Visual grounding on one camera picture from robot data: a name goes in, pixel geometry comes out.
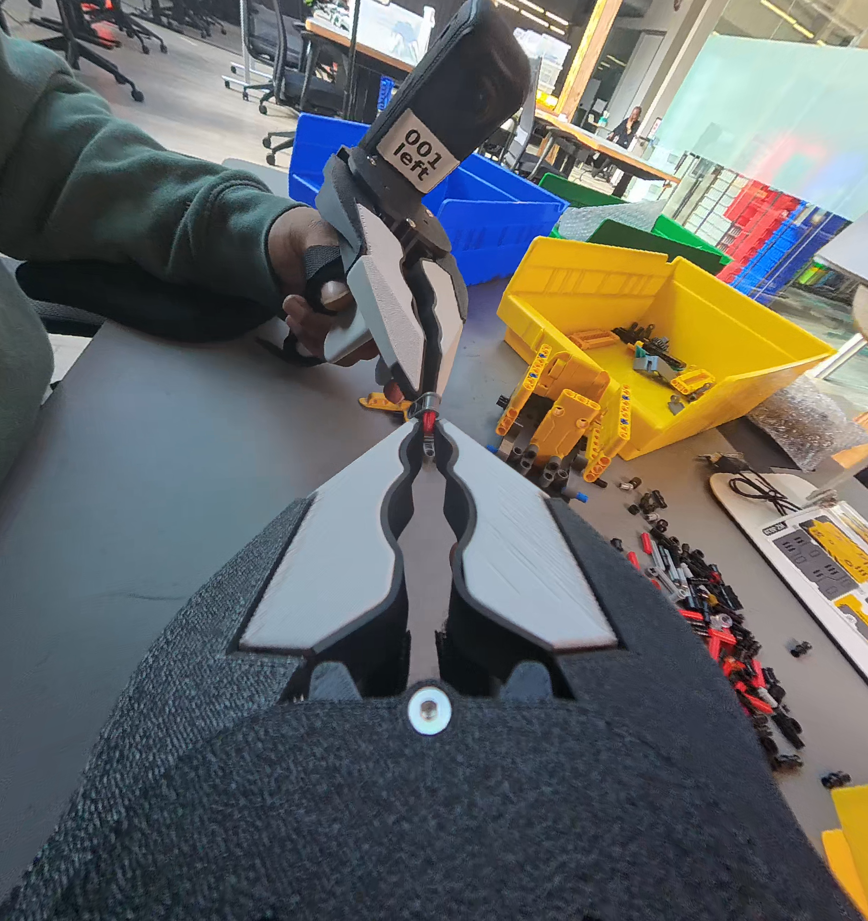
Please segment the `pile of small lego pins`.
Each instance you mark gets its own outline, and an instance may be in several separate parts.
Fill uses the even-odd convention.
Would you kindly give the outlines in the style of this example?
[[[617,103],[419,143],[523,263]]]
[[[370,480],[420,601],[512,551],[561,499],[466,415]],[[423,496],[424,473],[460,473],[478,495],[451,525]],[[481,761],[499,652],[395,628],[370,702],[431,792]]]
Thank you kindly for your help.
[[[746,622],[737,592],[719,566],[706,559],[703,549],[670,532],[662,516],[668,505],[659,490],[644,490],[636,476],[620,479],[616,487],[632,495],[625,508],[642,520],[636,535],[640,550],[626,550],[619,537],[612,537],[610,544],[675,606],[704,646],[727,681],[770,770],[781,776],[796,774],[805,766],[804,730],[788,702],[785,685],[775,669],[762,661],[762,644]]]

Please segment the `black lego parts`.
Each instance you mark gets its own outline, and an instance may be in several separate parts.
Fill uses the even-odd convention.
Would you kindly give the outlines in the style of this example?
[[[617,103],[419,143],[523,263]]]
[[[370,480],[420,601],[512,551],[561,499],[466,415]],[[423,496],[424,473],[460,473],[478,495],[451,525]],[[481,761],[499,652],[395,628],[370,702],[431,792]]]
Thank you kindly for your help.
[[[675,374],[681,374],[688,369],[688,364],[670,353],[670,340],[667,337],[656,336],[655,325],[646,326],[633,322],[629,326],[619,326],[611,329],[612,334],[627,347],[632,349],[636,357],[651,355],[658,358],[670,367]]]

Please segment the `black office chair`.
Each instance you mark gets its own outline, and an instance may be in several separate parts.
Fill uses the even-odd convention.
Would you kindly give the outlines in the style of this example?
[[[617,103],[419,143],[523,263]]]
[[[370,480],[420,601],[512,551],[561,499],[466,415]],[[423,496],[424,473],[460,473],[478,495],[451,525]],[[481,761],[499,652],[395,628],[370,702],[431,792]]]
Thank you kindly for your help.
[[[141,104],[145,101],[143,92],[136,83],[125,75],[114,63],[100,54],[99,50],[110,51],[121,47],[122,41],[102,35],[95,29],[98,23],[111,25],[126,36],[136,40],[143,54],[150,53],[147,40],[160,46],[161,53],[167,53],[164,40],[129,14],[121,1],[57,1],[59,18],[31,17],[28,24],[51,33],[50,37],[36,40],[48,49],[61,52],[68,65],[79,71],[82,61],[88,61],[112,75],[119,86],[130,88],[131,98]]]
[[[348,63],[345,50],[333,41],[313,38],[306,29],[305,2],[242,2],[244,51],[262,63],[269,75],[240,83],[243,100],[257,96],[258,111],[271,106],[341,117],[346,109]]]

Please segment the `bubble wrap sheet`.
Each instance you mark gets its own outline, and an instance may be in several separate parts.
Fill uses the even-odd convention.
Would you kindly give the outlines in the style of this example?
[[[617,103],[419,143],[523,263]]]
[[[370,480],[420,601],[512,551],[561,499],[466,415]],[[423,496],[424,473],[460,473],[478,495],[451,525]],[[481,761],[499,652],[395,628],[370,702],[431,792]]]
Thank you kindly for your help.
[[[746,417],[806,472],[841,451],[868,445],[865,429],[808,376],[773,393]]]

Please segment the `yellow bin with small parts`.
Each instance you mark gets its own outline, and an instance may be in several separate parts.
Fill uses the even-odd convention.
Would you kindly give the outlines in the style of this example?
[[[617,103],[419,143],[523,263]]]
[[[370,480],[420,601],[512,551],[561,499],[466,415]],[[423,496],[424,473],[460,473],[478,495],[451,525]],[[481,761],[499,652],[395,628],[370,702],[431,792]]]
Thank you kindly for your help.
[[[868,784],[831,791],[839,827],[824,831],[827,864],[860,914],[868,919]]]

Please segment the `white book stand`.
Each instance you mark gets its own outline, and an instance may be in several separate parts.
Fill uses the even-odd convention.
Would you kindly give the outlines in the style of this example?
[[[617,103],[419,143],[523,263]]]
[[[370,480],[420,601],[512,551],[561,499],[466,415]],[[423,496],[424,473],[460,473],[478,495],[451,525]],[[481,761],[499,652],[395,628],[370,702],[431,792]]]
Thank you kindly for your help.
[[[773,558],[773,554],[763,546],[763,539],[757,536],[758,529],[787,515],[807,508],[830,506],[837,502],[847,503],[839,491],[831,485],[819,487],[812,484],[802,473],[757,473],[752,470],[716,472],[709,479],[709,487],[716,501],[734,524],[868,685],[868,648],[859,634],[839,621],[833,623],[830,615],[825,616],[823,620],[816,618],[799,599],[800,595],[804,595],[804,591],[796,593],[787,584],[786,579],[780,574],[781,562]]]

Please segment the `clear plastic bag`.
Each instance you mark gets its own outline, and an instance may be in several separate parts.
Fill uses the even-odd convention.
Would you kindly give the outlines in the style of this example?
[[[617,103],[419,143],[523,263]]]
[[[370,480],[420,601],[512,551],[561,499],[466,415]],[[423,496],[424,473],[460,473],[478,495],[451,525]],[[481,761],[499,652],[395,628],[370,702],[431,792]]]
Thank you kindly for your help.
[[[560,216],[555,230],[559,236],[587,242],[607,221],[650,232],[667,202],[627,201],[618,204],[570,206]]]

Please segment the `wooden office table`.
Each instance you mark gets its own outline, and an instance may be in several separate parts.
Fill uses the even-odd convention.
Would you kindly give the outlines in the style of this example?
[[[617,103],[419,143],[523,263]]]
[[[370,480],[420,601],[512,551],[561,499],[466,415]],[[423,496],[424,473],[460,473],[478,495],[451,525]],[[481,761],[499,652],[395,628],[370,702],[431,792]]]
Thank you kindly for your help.
[[[596,134],[582,130],[549,110],[537,107],[534,119],[545,127],[545,142],[541,146],[540,156],[534,168],[538,168],[543,164],[560,141],[565,140],[566,142],[577,144],[583,150],[603,155],[623,174],[620,181],[614,186],[613,193],[615,195],[621,196],[632,178],[661,180],[673,187],[677,186],[681,181],[679,177],[652,166],[617,144],[608,144],[598,138]]]

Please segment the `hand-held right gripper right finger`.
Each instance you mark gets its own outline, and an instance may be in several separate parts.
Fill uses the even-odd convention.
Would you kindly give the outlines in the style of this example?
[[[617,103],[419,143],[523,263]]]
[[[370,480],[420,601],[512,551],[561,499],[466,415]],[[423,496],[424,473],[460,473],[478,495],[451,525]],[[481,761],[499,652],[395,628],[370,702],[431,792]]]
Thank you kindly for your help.
[[[568,689],[560,661],[617,635],[562,523],[568,513],[456,425],[435,426],[455,538],[440,678],[454,689]]]

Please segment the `blue storage bin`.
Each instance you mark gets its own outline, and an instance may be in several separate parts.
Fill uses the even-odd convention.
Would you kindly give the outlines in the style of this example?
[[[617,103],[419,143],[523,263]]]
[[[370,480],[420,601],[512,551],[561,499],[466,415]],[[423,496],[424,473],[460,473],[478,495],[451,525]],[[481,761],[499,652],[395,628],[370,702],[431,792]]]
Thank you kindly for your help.
[[[290,198],[314,206],[327,160],[341,146],[357,144],[367,128],[302,114],[290,158]],[[562,198],[478,154],[470,155],[424,202],[446,231],[467,286],[512,276],[533,239],[549,236],[568,207]]]

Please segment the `printed instruction sheet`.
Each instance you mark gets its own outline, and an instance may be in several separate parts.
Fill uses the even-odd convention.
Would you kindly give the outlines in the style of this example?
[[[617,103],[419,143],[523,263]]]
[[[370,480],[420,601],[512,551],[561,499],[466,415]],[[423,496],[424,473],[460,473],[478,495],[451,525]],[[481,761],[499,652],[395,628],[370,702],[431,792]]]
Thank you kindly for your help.
[[[772,521],[757,536],[815,617],[830,615],[868,648],[868,521],[837,502]]]

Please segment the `yellow black lego model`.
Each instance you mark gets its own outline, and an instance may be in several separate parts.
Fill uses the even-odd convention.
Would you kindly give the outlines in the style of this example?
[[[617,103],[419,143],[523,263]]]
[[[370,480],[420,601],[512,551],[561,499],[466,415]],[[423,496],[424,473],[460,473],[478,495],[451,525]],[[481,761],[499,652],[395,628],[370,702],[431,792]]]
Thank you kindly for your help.
[[[541,342],[517,387],[498,399],[492,452],[548,496],[586,503],[632,435],[628,386],[570,348]]]

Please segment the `large yellow storage bin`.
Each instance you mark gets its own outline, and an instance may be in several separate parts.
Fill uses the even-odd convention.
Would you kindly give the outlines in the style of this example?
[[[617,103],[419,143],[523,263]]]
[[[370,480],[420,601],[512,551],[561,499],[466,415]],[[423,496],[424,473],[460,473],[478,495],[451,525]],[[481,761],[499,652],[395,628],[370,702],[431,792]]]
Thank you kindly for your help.
[[[668,353],[714,376],[702,402],[723,399],[726,420],[828,359],[831,347],[681,257],[538,237],[500,299],[506,339],[526,356],[553,337],[652,326]]]

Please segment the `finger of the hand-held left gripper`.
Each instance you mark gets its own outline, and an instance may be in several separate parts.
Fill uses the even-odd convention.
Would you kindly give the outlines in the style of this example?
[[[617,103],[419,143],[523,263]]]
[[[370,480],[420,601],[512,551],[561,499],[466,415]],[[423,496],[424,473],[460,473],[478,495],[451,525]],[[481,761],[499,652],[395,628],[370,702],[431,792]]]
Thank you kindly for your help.
[[[361,255],[348,270],[355,315],[346,328],[346,356],[374,341],[405,398],[423,394],[426,336],[404,274],[400,241],[378,216],[359,216]]]
[[[468,294],[456,259],[421,259],[407,270],[424,349],[417,396],[447,387],[467,317]]]

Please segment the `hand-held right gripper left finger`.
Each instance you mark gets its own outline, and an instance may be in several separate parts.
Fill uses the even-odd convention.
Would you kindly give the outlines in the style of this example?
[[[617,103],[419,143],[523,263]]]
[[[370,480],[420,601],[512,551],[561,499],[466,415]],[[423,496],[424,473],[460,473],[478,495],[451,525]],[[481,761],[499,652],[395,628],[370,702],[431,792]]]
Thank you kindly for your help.
[[[361,692],[403,692],[411,637],[404,554],[423,462],[410,421],[308,497],[237,639],[240,653],[290,657],[311,673],[345,665]]]

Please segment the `person's left hand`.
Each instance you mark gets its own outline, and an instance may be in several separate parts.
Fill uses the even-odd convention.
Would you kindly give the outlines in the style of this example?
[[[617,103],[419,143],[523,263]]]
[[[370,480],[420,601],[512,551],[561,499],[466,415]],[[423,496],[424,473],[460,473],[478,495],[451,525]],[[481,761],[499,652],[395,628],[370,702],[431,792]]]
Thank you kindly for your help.
[[[267,257],[281,283],[282,310],[298,354],[322,358],[325,339],[334,322],[332,313],[354,306],[348,286],[340,280],[323,285],[320,293],[325,313],[313,309],[305,296],[306,252],[314,247],[336,245],[337,235],[313,208],[301,206],[283,213],[267,236]]]

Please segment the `person's left forearm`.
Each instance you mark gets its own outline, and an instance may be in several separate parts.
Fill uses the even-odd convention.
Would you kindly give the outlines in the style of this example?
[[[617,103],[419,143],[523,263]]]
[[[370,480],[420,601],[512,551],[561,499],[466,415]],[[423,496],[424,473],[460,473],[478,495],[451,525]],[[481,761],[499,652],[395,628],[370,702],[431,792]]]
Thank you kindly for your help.
[[[0,26],[0,252],[253,278],[294,207],[250,174],[166,150],[59,55]]]

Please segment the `stack of red blue bins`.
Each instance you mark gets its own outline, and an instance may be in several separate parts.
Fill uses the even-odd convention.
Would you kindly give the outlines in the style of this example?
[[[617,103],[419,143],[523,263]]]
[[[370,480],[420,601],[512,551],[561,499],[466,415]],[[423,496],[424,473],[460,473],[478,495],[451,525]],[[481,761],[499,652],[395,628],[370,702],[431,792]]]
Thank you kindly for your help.
[[[724,217],[728,227],[719,245],[729,261],[717,278],[761,304],[799,280],[817,253],[851,223],[753,179]]]

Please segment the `green storage bin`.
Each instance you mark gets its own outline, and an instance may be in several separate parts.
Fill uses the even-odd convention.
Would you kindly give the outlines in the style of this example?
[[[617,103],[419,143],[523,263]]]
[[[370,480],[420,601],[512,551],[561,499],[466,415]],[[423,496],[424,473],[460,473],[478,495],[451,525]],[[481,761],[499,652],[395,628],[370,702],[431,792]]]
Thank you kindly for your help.
[[[626,202],[610,193],[579,185],[554,174],[544,175],[539,181],[539,186],[561,198],[568,204],[568,207]],[[555,228],[551,235],[562,238]],[[660,252],[665,254],[669,260],[681,257],[715,275],[732,263],[732,258],[727,253],[696,236],[681,224],[677,224],[664,213],[658,217],[650,232],[607,221],[594,232],[587,242]]]

